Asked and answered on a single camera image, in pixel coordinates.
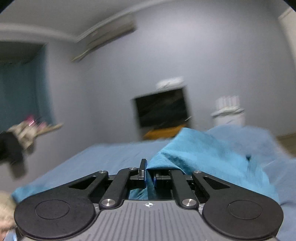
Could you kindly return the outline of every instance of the blue cloth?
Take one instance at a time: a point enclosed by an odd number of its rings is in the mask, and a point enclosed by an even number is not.
[[[281,152],[268,130],[246,126],[217,126],[208,134],[223,141],[242,156],[251,155],[262,166],[275,186],[284,221],[277,234],[281,241],[296,237],[296,158]]]
[[[185,174],[201,170],[279,202],[274,186],[269,183],[267,174],[255,159],[248,161],[213,136],[193,129],[183,128],[151,159],[147,170],[151,169],[179,169]],[[148,198],[157,199],[159,194],[147,174]],[[142,191],[141,195],[137,194],[137,198],[146,199],[147,195]]]
[[[3,241],[17,241],[17,235],[16,235],[16,233],[15,233],[15,230],[14,230],[14,229],[10,230],[10,231],[6,234],[6,236],[5,236],[5,238],[4,238]]]

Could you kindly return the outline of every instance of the metal screw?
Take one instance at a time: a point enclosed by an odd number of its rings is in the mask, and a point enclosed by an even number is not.
[[[106,207],[113,206],[116,202],[113,199],[107,198],[101,201],[101,204]]]
[[[185,205],[186,207],[191,207],[196,205],[196,201],[194,199],[187,198],[182,201],[182,204]]]

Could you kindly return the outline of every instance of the bed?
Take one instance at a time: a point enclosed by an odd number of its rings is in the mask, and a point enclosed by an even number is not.
[[[281,241],[294,240],[296,231],[296,159],[292,159],[278,145],[272,135],[255,127],[218,126],[206,132],[242,156],[258,160],[275,186],[279,203],[284,211],[284,222],[278,233]],[[139,166],[142,158],[148,162],[169,139],[126,144],[93,145],[65,161],[45,175],[24,187],[18,188],[13,198],[19,202],[36,192],[41,192],[73,181],[98,170],[116,174],[120,169]]]

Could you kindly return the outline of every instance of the ceiling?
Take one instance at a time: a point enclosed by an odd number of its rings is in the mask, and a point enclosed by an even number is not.
[[[165,0],[149,2],[153,5],[162,1]],[[136,5],[149,4],[145,0],[14,0],[0,13],[0,30],[45,30],[75,39],[101,21]]]

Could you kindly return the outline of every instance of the black screen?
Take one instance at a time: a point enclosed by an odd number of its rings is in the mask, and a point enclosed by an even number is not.
[[[175,126],[187,118],[183,88],[134,99],[141,127]]]

